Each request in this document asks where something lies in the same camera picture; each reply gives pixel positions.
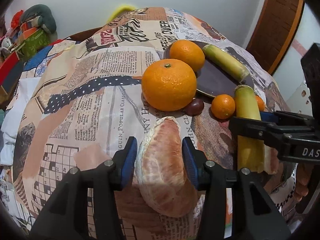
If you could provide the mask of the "green gift box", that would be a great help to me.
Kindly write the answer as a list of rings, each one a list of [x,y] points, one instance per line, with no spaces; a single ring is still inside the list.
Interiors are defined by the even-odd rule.
[[[22,59],[27,61],[49,44],[49,35],[43,29],[37,29],[35,33],[31,34],[22,42],[22,47],[19,52]]]

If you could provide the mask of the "sugarcane piece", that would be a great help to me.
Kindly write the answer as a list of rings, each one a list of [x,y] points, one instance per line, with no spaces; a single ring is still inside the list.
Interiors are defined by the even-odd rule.
[[[249,71],[235,57],[211,44],[205,45],[202,51],[210,61],[217,64],[223,71],[238,81],[238,83],[245,83],[245,78],[249,76]]]
[[[248,85],[239,85],[235,89],[236,133],[238,135],[238,169],[248,168],[252,172],[264,170],[264,142],[258,138],[255,128],[261,120],[254,90]]]

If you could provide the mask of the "large orange with stem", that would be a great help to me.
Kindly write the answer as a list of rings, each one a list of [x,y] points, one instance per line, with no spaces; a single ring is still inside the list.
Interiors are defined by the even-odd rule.
[[[196,94],[193,69],[181,60],[162,59],[146,68],[142,80],[144,99],[153,108],[172,112],[188,105]]]

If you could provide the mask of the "newspaper print bedspread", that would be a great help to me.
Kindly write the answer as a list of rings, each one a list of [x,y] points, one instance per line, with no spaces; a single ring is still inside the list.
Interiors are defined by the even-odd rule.
[[[196,148],[225,168],[233,168],[237,146],[228,122],[211,116],[208,103],[198,116],[180,110],[163,112],[143,98],[140,78],[146,68],[163,59],[177,40],[213,44],[237,58],[250,72],[254,92],[266,102],[267,111],[289,111],[278,86],[252,54],[237,46],[206,22],[170,8],[142,8],[103,26],[79,44],[58,43],[29,62],[22,81],[39,76],[23,112],[14,152],[13,183],[18,204],[27,211],[27,230],[35,225],[66,173],[96,168],[125,147],[128,137],[139,145],[159,119],[174,116],[181,138],[189,136]],[[266,189],[291,222],[297,215],[293,197],[296,167],[265,166]],[[200,225],[204,194],[195,194],[186,181],[182,193],[191,196],[188,212],[180,218],[161,215],[140,194],[135,176],[132,186],[115,192],[121,229],[127,239],[195,239]]]

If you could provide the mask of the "sugarcane piece on plate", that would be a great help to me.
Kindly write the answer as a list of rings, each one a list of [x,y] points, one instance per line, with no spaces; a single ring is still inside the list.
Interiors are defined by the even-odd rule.
[[[238,81],[238,83],[245,83],[245,78],[249,76],[249,71],[235,57],[211,44],[205,45],[202,51],[210,61],[217,64],[223,71]]]

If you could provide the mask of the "peeled pomelo segment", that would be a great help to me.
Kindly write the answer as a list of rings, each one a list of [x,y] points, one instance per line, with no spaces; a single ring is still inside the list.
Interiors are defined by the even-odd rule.
[[[180,218],[197,204],[182,157],[181,128],[173,116],[157,120],[140,144],[135,163],[140,194],[157,213]]]

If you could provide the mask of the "orange on plate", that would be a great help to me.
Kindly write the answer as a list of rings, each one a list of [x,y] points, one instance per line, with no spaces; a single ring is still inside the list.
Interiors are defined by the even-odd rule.
[[[205,55],[202,49],[188,40],[174,42],[170,47],[169,56],[171,59],[181,60],[188,64],[194,72],[198,72],[205,63]]]

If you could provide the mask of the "dark red chestnut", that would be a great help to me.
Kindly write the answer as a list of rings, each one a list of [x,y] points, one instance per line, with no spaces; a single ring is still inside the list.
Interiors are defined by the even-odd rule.
[[[193,99],[187,106],[184,107],[183,112],[189,116],[196,116],[202,113],[204,109],[204,102],[201,99]]]

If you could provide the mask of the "small mandarin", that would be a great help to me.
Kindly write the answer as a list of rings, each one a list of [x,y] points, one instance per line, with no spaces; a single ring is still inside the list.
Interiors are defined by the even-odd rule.
[[[235,101],[227,94],[220,94],[216,96],[211,104],[211,111],[213,115],[221,120],[230,118],[235,112]]]
[[[255,96],[257,104],[258,104],[258,108],[260,112],[263,112],[265,110],[265,103],[263,101],[263,99],[261,97],[259,97],[258,95]]]

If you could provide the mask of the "brown wooden door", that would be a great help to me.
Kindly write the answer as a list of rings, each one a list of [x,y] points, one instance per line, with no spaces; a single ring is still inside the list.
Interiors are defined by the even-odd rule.
[[[260,66],[273,74],[291,45],[304,9],[303,0],[265,0],[247,45]]]

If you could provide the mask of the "red box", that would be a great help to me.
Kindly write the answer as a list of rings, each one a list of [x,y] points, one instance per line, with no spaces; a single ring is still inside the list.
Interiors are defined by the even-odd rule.
[[[12,68],[19,62],[19,56],[17,53],[14,51],[11,53],[1,64],[0,66],[0,85],[3,84],[3,81],[7,77],[7,75],[10,73]]]

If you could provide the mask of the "grey green plush toy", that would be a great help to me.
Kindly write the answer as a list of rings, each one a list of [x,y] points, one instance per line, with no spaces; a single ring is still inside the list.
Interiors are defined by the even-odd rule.
[[[26,23],[28,27],[42,28],[46,33],[56,32],[56,22],[48,6],[36,4],[24,11],[20,17],[19,24]]]

